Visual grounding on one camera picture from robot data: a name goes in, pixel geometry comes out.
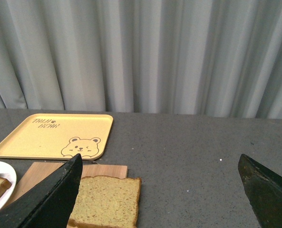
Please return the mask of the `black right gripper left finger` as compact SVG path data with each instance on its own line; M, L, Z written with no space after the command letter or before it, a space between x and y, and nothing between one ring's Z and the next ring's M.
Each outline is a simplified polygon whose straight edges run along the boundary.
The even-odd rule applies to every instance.
M75 205L83 163L77 154L0 211L0 228L65 228Z

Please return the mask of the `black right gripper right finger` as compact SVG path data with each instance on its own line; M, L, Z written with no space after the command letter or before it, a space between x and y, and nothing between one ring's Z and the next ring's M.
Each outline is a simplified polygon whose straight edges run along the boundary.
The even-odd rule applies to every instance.
M242 154L238 171L262 228L282 228L282 176Z

